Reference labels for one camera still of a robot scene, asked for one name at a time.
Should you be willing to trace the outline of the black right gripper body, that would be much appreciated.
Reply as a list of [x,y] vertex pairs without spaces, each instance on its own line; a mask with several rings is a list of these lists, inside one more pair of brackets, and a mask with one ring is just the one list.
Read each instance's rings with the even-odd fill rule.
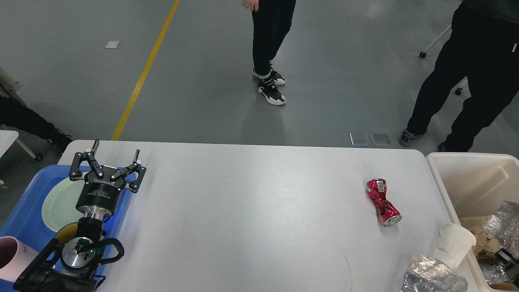
[[518,278],[519,262],[517,260],[512,260],[508,264],[505,264],[505,272],[509,278]]

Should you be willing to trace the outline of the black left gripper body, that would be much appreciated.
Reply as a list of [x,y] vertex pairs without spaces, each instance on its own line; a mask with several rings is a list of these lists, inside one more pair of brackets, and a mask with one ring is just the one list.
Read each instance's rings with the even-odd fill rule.
[[103,177],[98,178],[94,171],[90,171],[85,176],[83,190],[80,192],[76,209],[83,213],[91,213],[94,208],[103,209],[104,217],[113,216],[118,207],[120,195],[134,174],[128,174],[124,178],[111,181],[111,176],[119,169],[112,166],[102,166]]

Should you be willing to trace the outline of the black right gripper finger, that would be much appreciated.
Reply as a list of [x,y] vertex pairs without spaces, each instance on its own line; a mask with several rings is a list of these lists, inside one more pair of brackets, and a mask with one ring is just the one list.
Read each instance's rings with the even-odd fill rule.
[[513,266],[515,265],[515,257],[507,251],[505,248],[500,248],[499,251],[495,253],[495,257],[504,265],[504,266]]

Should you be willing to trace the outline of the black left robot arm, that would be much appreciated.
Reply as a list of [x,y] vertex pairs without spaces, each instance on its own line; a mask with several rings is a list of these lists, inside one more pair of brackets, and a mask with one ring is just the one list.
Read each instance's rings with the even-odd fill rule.
[[80,184],[75,229],[68,232],[62,227],[15,277],[14,290],[94,292],[106,279],[98,269],[124,256],[124,246],[106,224],[117,219],[122,193],[138,192],[147,169],[139,160],[139,149],[124,168],[99,164],[95,157],[99,143],[77,152],[70,167],[67,179]]

